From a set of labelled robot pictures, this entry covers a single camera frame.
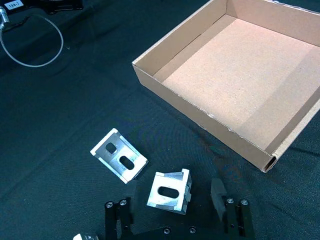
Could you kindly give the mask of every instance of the cable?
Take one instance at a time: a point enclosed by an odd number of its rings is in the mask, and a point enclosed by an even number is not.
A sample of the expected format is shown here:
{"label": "cable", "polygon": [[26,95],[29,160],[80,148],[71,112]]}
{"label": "cable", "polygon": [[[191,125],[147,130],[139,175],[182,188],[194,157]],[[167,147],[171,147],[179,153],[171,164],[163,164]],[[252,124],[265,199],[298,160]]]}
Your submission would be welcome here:
{"label": "cable", "polygon": [[1,43],[1,45],[2,45],[2,47],[3,47],[3,50],[5,51],[5,53],[6,53],[13,61],[15,61],[16,63],[18,63],[18,64],[20,64],[20,65],[22,65],[22,66],[24,66],[24,67],[28,67],[28,68],[41,68],[41,67],[44,67],[44,66],[46,66],[46,65],[49,65],[49,64],[52,63],[54,60],[56,60],[57,57],[59,57],[59,55],[60,55],[61,52],[62,52],[62,49],[64,48],[64,37],[62,36],[62,33],[61,33],[61,31],[59,30],[59,28],[58,28],[52,21],[50,21],[49,19],[47,19],[46,17],[43,17],[43,16],[41,16],[41,15],[35,15],[35,14],[34,14],[34,15],[31,15],[30,17],[37,17],[37,18],[46,20],[48,23],[50,23],[50,24],[57,30],[57,32],[58,32],[58,34],[59,34],[59,36],[60,36],[60,39],[61,39],[60,49],[59,49],[58,53],[57,53],[50,61],[47,61],[46,63],[40,64],[40,65],[30,65],[30,64],[26,64],[26,63],[23,63],[23,62],[17,60],[14,56],[12,56],[12,55],[9,53],[9,51],[8,51],[7,48],[5,47],[5,44],[4,44],[4,41],[3,41],[3,37],[2,37],[2,35],[3,35],[3,30],[4,30],[4,29],[1,28],[1,27],[0,27],[0,43]]}

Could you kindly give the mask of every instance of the screw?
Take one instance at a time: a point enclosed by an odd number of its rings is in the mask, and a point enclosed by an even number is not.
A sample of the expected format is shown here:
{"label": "screw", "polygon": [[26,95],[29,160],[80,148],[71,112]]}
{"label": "screw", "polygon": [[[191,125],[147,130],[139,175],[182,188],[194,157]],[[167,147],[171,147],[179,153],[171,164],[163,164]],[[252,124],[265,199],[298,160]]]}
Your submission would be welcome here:
{"label": "screw", "polygon": [[114,203],[113,203],[112,201],[108,201],[108,202],[106,203],[106,207],[107,207],[108,209],[109,209],[109,208],[112,208],[113,205],[114,205]]}
{"label": "screw", "polygon": [[126,204],[127,204],[127,200],[125,200],[125,199],[121,200],[121,202],[120,202],[120,205],[121,205],[121,206],[124,206],[124,205],[126,205]]}
{"label": "screw", "polygon": [[166,227],[165,229],[163,229],[163,233],[164,234],[169,234],[171,231],[170,231],[170,228]]}
{"label": "screw", "polygon": [[241,204],[242,204],[242,205],[248,205],[249,203],[248,203],[247,200],[243,199],[243,200],[241,200]]}
{"label": "screw", "polygon": [[234,203],[234,200],[232,198],[228,198],[226,201],[228,202],[228,204],[233,204]]}
{"label": "screw", "polygon": [[189,228],[189,232],[190,232],[191,234],[195,234],[196,231],[197,231],[197,229],[196,229],[194,226],[192,226],[192,227]]}

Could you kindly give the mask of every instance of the dark fabric surface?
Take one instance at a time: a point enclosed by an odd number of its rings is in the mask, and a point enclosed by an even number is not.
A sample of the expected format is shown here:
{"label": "dark fabric surface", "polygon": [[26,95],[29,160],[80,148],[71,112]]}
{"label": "dark fabric surface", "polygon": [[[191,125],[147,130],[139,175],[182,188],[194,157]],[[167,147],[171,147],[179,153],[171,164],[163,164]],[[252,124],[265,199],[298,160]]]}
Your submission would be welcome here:
{"label": "dark fabric surface", "polygon": [[[19,66],[0,50],[1,240],[104,236],[104,203],[130,192],[90,154],[112,128],[149,160],[136,181],[135,233],[180,224],[219,228],[210,184],[220,177],[232,197],[251,202],[257,239],[320,239],[320,113],[264,174],[138,82],[131,61],[205,2],[96,0],[50,16],[65,48],[40,69]],[[285,3],[320,12],[319,0]],[[59,45],[38,22],[4,36],[12,53],[32,64]],[[187,215],[147,207],[155,172],[182,168],[193,180]]]}

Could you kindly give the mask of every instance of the open cardboard box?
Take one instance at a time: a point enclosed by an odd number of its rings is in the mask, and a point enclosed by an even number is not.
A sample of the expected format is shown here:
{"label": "open cardboard box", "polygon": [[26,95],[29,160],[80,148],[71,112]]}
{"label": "open cardboard box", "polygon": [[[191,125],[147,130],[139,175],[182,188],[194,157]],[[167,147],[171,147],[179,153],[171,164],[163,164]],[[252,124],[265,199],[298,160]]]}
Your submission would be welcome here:
{"label": "open cardboard box", "polygon": [[132,64],[142,85],[267,172],[320,108],[320,15],[211,0]]}

